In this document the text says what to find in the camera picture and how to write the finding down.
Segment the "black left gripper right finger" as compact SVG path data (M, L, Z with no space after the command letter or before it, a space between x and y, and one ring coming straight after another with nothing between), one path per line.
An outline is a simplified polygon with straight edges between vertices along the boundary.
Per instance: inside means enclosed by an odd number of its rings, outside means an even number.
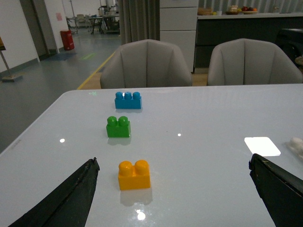
M249 161L250 176L275 226L303 225L303 181L259 154Z

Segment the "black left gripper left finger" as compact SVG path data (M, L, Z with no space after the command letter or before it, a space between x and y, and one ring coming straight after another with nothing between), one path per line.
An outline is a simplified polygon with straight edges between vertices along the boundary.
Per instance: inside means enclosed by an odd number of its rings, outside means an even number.
M11 227L84 227L100 167L89 159Z

